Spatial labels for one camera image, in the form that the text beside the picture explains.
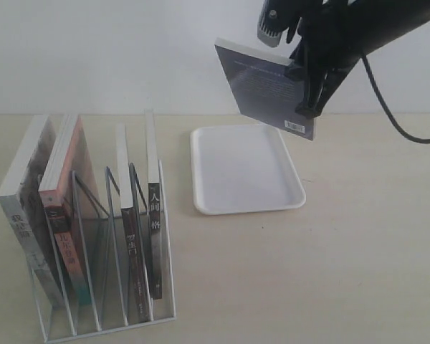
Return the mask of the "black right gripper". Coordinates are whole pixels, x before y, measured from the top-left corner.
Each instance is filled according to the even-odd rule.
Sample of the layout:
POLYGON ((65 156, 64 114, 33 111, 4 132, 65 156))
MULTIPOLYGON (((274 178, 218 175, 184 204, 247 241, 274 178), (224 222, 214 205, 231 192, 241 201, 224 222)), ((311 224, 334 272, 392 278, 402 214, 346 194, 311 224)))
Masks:
POLYGON ((290 55, 285 76, 304 82, 303 99, 295 112, 307 119, 322 111, 360 59, 353 51, 351 29, 364 1, 292 1, 295 19, 288 29, 287 42, 295 34, 301 40, 290 55))

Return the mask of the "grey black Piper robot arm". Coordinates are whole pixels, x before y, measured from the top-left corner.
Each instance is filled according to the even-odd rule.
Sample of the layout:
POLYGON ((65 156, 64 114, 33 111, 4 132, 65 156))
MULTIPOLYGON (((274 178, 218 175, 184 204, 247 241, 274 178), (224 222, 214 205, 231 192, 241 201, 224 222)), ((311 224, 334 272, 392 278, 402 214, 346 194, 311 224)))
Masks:
POLYGON ((304 77, 295 111, 316 118, 363 55, 430 22, 430 1, 291 1, 290 12, 304 77))

